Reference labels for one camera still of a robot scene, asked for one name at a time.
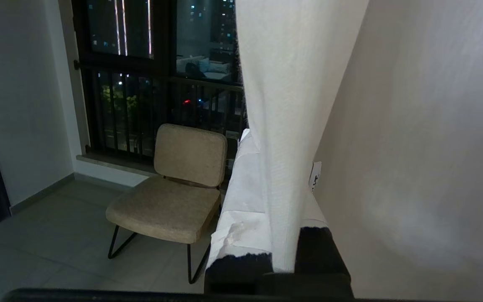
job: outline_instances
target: window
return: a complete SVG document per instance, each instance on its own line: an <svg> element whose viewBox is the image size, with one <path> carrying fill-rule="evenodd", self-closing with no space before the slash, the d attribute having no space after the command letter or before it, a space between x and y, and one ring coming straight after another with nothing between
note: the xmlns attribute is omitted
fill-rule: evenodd
<svg viewBox="0 0 483 302"><path fill-rule="evenodd" d="M234 0L72 4L88 151L151 163L169 122L225 134L234 158L245 128Z"/></svg>

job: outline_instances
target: window sill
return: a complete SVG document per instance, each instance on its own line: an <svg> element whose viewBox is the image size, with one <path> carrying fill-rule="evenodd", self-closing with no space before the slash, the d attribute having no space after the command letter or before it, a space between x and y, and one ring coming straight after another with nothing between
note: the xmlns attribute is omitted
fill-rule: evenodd
<svg viewBox="0 0 483 302"><path fill-rule="evenodd" d="M152 166L133 161L122 160L100 154L76 155L76 160L97 164L125 172L140 174L143 176L156 176L157 173Z"/></svg>

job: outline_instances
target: chair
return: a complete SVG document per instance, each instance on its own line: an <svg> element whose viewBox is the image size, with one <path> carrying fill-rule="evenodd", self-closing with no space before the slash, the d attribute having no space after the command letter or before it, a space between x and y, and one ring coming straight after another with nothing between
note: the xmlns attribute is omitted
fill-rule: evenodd
<svg viewBox="0 0 483 302"><path fill-rule="evenodd" d="M113 201L106 210L115 224L108 258L115 258L137 235L186 243L187 274L195 283L210 252L208 246L192 277L191 244L200 239L220 207L226 138L222 134L171 124L160 126L150 177ZM119 227L134 233L113 252Z"/></svg>

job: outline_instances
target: black metal chair leg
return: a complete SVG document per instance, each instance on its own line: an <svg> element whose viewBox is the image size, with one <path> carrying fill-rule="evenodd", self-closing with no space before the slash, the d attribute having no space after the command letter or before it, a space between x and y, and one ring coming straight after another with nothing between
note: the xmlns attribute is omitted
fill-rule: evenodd
<svg viewBox="0 0 483 302"><path fill-rule="evenodd" d="M197 279L199 279L199 276L201 275L201 270L203 270L203 266L205 265L205 262L208 259L209 254L210 254L210 245L208 245L205 255L203 256L203 259L201 259L201 262L197 267L197 271L195 272L195 275L191 277L191 245L187 245L187 280L189 281L190 284L195 283Z"/></svg>
<svg viewBox="0 0 483 302"><path fill-rule="evenodd" d="M107 258L113 259L115 258L121 250L137 235L136 232L134 232L126 241L120 245L120 247L113 253L113 247L115 246L115 240L117 239L117 233L119 232L119 226L115 226L115 232L113 233L113 239L111 240L111 246L109 247L109 253L107 254Z"/></svg>

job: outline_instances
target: chair backrest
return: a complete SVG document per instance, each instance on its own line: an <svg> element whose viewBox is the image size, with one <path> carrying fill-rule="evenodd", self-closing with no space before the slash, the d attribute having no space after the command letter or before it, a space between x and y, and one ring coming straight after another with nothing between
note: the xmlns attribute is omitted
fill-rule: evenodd
<svg viewBox="0 0 483 302"><path fill-rule="evenodd" d="M158 129L154 169L163 176L216 187L223 181L225 160L222 134L173 124Z"/></svg>

